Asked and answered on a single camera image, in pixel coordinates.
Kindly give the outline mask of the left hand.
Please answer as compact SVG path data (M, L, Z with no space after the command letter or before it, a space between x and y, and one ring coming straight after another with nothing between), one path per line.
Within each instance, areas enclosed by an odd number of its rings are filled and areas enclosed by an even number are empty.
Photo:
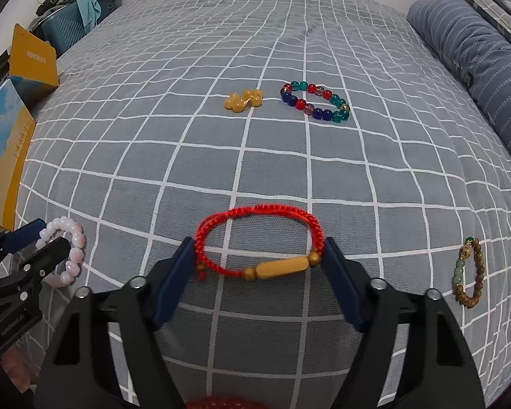
M1 355L0 364L19 392L24 393L30 388L31 371L26 366L23 352L16 344Z

